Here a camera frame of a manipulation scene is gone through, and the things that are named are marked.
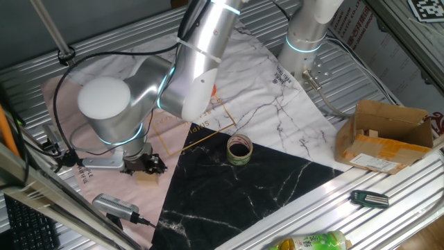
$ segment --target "cable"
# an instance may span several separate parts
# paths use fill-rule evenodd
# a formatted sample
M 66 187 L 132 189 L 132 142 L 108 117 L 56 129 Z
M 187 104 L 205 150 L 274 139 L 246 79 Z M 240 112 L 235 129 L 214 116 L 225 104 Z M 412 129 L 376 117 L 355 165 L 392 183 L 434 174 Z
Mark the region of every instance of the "cable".
M 186 25 L 191 18 L 194 9 L 197 8 L 197 4 L 199 1 L 200 0 L 191 0 L 191 3 L 189 3 L 187 11 L 185 11 L 185 14 L 183 15 L 182 21 L 179 25 L 178 38 L 182 38 L 185 35 Z
M 142 216 L 139 216 L 139 219 L 137 220 L 137 223 L 153 227 L 165 239 L 166 243 L 168 244 L 168 249 L 171 250 L 171 243 L 170 243 L 170 241 L 168 240 L 168 238 L 165 236 L 165 234 L 157 226 L 152 224 L 150 221 L 144 219 Z
M 178 44 L 174 44 L 173 46 L 166 48 L 166 49 L 162 49 L 159 51 L 152 51 L 152 52 L 139 52 L 139 53 L 133 53 L 133 52 L 120 52 L 120 51 L 105 51 L 105 52 L 99 52 L 99 53 L 93 53 L 91 55 L 85 56 L 84 58 L 78 60 L 76 63 L 74 63 L 73 65 L 68 67 L 68 70 L 63 74 L 62 78 L 59 80 L 57 87 L 55 89 L 54 92 L 54 98 L 53 98 L 53 111 L 54 111 L 54 120 L 55 120 L 55 124 L 57 125 L 57 128 L 60 132 L 60 136 L 62 137 L 63 142 L 67 145 L 68 151 L 70 153 L 73 154 L 74 158 L 76 159 L 76 162 L 81 165 L 80 162 L 80 158 L 78 157 L 76 151 L 72 148 L 72 146 L 69 144 L 69 141 L 65 135 L 65 133 L 63 132 L 62 126 L 60 124 L 60 120 L 58 119 L 58 114 L 57 114 L 57 96 L 58 96 L 58 92 L 60 90 L 60 87 L 62 86 L 63 81 L 66 79 L 66 77 L 68 76 L 68 74 L 75 68 L 77 67 L 79 64 L 85 62 L 86 60 L 93 58 L 93 57 L 97 57 L 97 56 L 109 56 L 109 55 L 122 55 L 122 56 L 154 56 L 160 53 L 165 53 L 168 51 L 171 51 L 175 48 L 178 47 Z
M 63 161 L 61 159 L 57 160 L 57 168 L 54 170 L 54 173 L 58 173 L 63 167 Z
M 98 151 L 98 150 L 104 150 L 107 149 L 107 147 L 103 146 L 103 147 L 97 147 L 94 149 L 83 149 L 80 147 L 77 147 L 76 145 L 74 145 L 73 143 L 73 139 L 74 139 L 74 135 L 77 134 L 77 132 L 79 132 L 80 129 L 84 128 L 85 126 L 89 125 L 88 123 L 84 123 L 80 126 L 78 126 L 76 129 L 74 129 L 71 133 L 71 135 L 69 136 L 69 144 L 76 150 L 76 151 L 80 151 L 80 152 L 88 152 L 88 151 Z
M 181 39 L 184 41 L 187 41 L 192 33 L 194 32 L 194 30 L 196 29 L 197 26 L 199 26 L 200 20 L 202 19 L 203 15 L 205 14 L 207 7 L 209 6 L 211 0 L 207 0 L 205 2 L 205 5 L 203 6 L 202 10 L 199 12 L 199 15 L 197 16 L 196 20 L 194 21 L 194 23 L 191 25 L 190 29 L 187 31 L 187 33 L 184 35 L 184 37 L 182 37 Z M 159 51 L 152 51 L 152 52 L 139 52 L 139 53 L 133 53 L 133 52 L 119 52 L 119 51 L 105 51 L 105 52 L 99 52 L 99 53 L 93 53 L 91 55 L 85 56 L 84 58 L 78 60 L 76 63 L 74 63 L 73 65 L 69 66 L 68 69 L 66 70 L 66 72 L 63 74 L 62 78 L 59 80 L 57 86 L 55 87 L 55 91 L 54 91 L 54 98 L 53 98 L 53 113 L 54 113 L 54 120 L 55 120 L 55 124 L 57 126 L 57 129 L 60 132 L 60 136 L 62 137 L 63 142 L 67 145 L 68 148 L 68 153 L 72 153 L 73 157 L 75 158 L 76 162 L 78 165 L 82 165 L 82 162 L 80 161 L 80 158 L 78 157 L 75 149 L 70 145 L 69 140 L 67 139 L 65 133 L 63 132 L 62 126 L 60 124 L 60 120 L 58 118 L 58 113 L 57 113 L 57 97 L 58 97 L 58 92 L 60 91 L 60 87 L 63 84 L 64 80 L 66 79 L 66 77 L 68 76 L 68 74 L 75 68 L 77 67 L 79 64 L 85 62 L 86 60 L 93 58 L 93 57 L 97 57 L 97 56 L 109 56 L 109 55 L 120 55 L 120 56 L 154 56 L 160 53 L 165 53 L 168 51 L 171 51 L 173 49 L 176 49 L 179 47 L 179 44 L 176 43 L 173 46 L 163 49 L 163 50 L 159 50 Z M 161 91 L 161 93 L 157 96 L 156 100 L 163 94 L 163 91 L 166 90 L 166 88 L 169 86 L 169 84 L 166 85 L 166 87 Z M 145 133 L 145 135 L 148 133 L 149 128 L 150 128 L 151 122 L 148 125 L 148 130 Z M 95 156 L 101 156 L 113 149 L 116 149 L 117 147 L 112 147 L 111 149 L 108 149 L 107 151 L 104 151 L 102 153 L 92 153 L 90 151 L 86 152 Z
M 329 40 L 332 41 L 333 43 L 335 43 L 335 45 L 337 46 L 341 46 L 343 50 L 345 50 L 345 52 L 347 52 L 349 54 L 349 56 L 358 64 L 358 66 L 365 70 L 366 72 L 368 72 L 376 81 L 376 83 L 378 84 L 378 86 L 382 89 L 382 91 L 385 93 L 385 95 L 390 99 L 390 101 L 392 102 L 392 104 L 398 105 L 398 102 L 389 94 L 390 90 L 387 90 L 384 83 L 381 82 L 381 80 L 374 75 L 374 73 L 372 73 L 370 70 L 368 70 L 366 68 L 366 66 L 364 65 L 364 63 L 362 62 L 362 60 L 359 58 L 359 56 L 352 50 L 352 48 L 350 48 L 347 44 L 344 44 L 342 41 L 336 39 L 335 37 L 331 37 L 331 36 L 325 36 L 324 38 L 325 40 Z
M 57 152 L 57 153 L 47 153 L 47 152 L 45 152 L 45 151 L 42 151 L 42 150 L 38 149 L 37 147 L 34 147 L 34 145 L 32 145 L 30 142 L 28 142 L 28 141 L 26 141 L 26 140 L 25 140 L 25 143 L 26 143 L 26 145 L 28 145 L 30 148 L 34 149 L 36 152 L 38 152 L 38 153 L 40 153 L 40 154 L 42 154 L 42 155 L 45 155 L 45 156 L 51 156 L 51 157 L 59 157 L 59 156 L 61 156 L 61 153 L 60 153 L 60 152 Z
M 322 100 L 324 100 L 325 105 L 328 106 L 328 108 L 330 108 L 330 110 L 332 110 L 334 113 L 336 113 L 338 116 L 340 117 L 352 117 L 352 114 L 347 114 L 344 112 L 341 112 L 340 110 L 336 109 L 327 99 L 327 97 L 324 94 L 324 91 L 322 91 L 322 89 L 318 90 L 319 95 L 321 96 Z
M 285 17 L 287 18 L 287 20 L 289 20 L 289 22 L 290 22 L 291 17 L 290 17 L 290 15 L 288 14 L 288 12 L 285 11 L 285 9 L 284 9 L 281 5 L 279 5 L 278 3 L 276 3 L 275 0 L 270 0 L 270 1 L 273 2 L 273 3 L 276 5 L 276 7 L 282 12 L 282 14 L 284 14 L 284 16 L 285 16 Z

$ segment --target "cardboard box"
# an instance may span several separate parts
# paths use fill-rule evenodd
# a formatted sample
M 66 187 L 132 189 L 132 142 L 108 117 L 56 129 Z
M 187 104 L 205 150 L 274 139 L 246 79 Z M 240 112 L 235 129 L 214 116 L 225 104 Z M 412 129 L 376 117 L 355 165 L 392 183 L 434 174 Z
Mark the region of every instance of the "cardboard box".
M 155 187 L 159 185 L 158 174 L 147 174 L 145 172 L 135 172 L 136 182 L 139 186 Z
M 419 125 L 425 116 L 425 110 L 361 100 L 336 136 L 335 160 L 396 174 L 432 150 L 430 121 Z

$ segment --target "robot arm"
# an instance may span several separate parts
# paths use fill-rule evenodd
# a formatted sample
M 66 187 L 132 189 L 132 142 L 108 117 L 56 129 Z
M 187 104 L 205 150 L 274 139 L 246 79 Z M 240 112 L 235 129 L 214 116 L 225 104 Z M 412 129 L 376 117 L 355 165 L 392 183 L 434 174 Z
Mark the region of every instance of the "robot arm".
M 312 65 L 328 22 L 342 1 L 308 0 L 293 15 L 279 61 L 296 78 Z M 97 78 L 80 91 L 80 111 L 105 144 L 117 147 L 112 158 L 84 159 L 86 167 L 138 171 L 161 162 L 152 158 L 142 122 L 156 107 L 189 122 L 205 111 L 244 2 L 247 0 L 193 0 L 178 33 L 185 41 L 178 40 L 173 64 L 148 56 L 135 66 L 130 78 Z M 185 30 L 190 29 L 193 32 L 184 38 Z
M 87 158 L 90 169 L 123 170 L 143 155 L 151 154 L 145 143 L 142 122 L 158 107 L 186 121 L 193 121 L 210 102 L 221 57 L 240 9 L 247 0 L 194 0 L 187 11 L 185 28 L 193 28 L 180 43 L 176 61 L 171 64 L 157 56 L 148 56 L 135 66 L 130 78 L 96 78 L 82 88 L 78 107 L 99 138 L 115 155 L 123 154 L 125 164 L 116 157 Z M 199 17 L 198 26 L 192 27 Z M 143 162 L 130 170 L 141 170 Z
M 297 80 L 302 80 L 305 70 L 311 70 L 328 23 L 342 2 L 343 0 L 307 0 L 294 12 L 286 41 L 277 59 Z

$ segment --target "metal pole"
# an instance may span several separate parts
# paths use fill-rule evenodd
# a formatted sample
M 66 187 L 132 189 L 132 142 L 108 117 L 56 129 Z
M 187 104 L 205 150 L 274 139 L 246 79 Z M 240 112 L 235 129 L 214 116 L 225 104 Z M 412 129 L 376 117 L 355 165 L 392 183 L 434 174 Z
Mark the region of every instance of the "metal pole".
M 60 50 L 61 58 L 68 58 L 73 54 L 73 51 L 68 47 L 67 43 L 63 39 L 62 35 L 58 31 L 56 25 L 54 24 L 53 20 L 51 19 L 51 16 L 49 15 L 48 11 L 44 7 L 42 1 L 40 0 L 30 0 L 31 3 L 34 6 L 35 11 L 40 16 L 40 19 L 42 20 L 43 24 L 46 26 L 46 29 L 48 30 L 49 34 L 53 38 L 55 44 L 57 45 L 58 49 Z
M 45 162 L 35 158 L 35 163 L 38 170 L 29 168 L 28 187 L 23 189 L 9 187 L 3 192 L 106 249 L 142 249 L 138 243 L 51 172 Z M 24 165 L 22 159 L 0 143 L 0 185 L 22 180 Z

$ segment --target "metal plate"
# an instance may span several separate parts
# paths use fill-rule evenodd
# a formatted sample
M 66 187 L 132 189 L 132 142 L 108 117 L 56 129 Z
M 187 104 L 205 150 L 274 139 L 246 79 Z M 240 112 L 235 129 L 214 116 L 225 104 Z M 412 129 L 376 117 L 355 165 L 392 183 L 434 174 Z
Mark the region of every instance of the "metal plate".
M 281 0 L 278 3 L 289 13 L 292 13 L 297 5 L 297 1 L 292 0 Z M 93 37 L 75 44 L 74 47 L 80 57 L 98 51 L 129 49 L 175 32 L 184 11 L 184 8 L 171 10 Z M 274 53 L 280 50 L 279 45 L 284 42 L 287 31 L 287 20 L 269 0 L 250 1 L 242 10 L 240 20 L 267 48 Z M 342 50 L 329 44 L 322 46 L 319 58 L 331 72 L 331 79 L 321 83 L 323 90 L 332 105 L 339 110 L 351 111 L 355 108 L 356 102 L 361 99 L 388 103 L 375 82 L 364 74 Z M 40 140 L 46 138 L 41 125 L 51 122 L 40 85 L 49 78 L 61 75 L 64 70 L 65 68 L 58 64 L 54 52 L 0 72 L 0 82 L 6 88 L 19 114 L 28 122 L 27 129 Z M 340 128 L 345 123 L 344 119 L 330 114 L 315 91 L 309 90 L 307 94 L 336 128 Z M 341 229 L 352 240 L 356 249 L 371 249 L 386 237 L 384 233 L 389 235 L 397 231 L 437 200 L 444 187 L 443 169 L 443 162 L 438 158 L 409 167 L 406 171 L 394 176 L 351 169 L 299 198 L 294 204 L 267 217 L 266 221 L 260 221 L 257 226 L 261 228 L 261 233 L 251 233 L 248 229 L 227 242 L 226 246 L 236 249 L 258 249 L 259 245 L 266 244 L 270 237 L 284 233 L 312 234 L 318 231 Z M 74 173 L 70 169 L 59 173 L 59 176 L 80 192 Z M 390 200 L 394 208 L 387 212 L 380 212 L 349 206 L 347 197 L 353 189 L 368 189 L 394 196 L 395 199 Z M 443 213 L 444 209 L 440 210 L 435 216 L 412 229 L 392 245 L 399 244 Z M 3 220 L 0 221 L 0 225 L 2 224 L 7 223 Z M 101 249 L 94 242 L 65 226 L 58 224 L 57 227 L 63 249 Z
M 316 82 L 318 82 L 320 85 L 327 83 L 332 79 L 332 73 L 330 69 L 325 66 L 324 62 L 319 56 L 314 59 L 313 65 L 314 66 L 311 70 L 311 75 L 313 76 L 314 80 L 316 80 Z M 311 88 L 311 85 L 306 81 L 300 84 L 302 85 L 304 90 L 308 90 Z

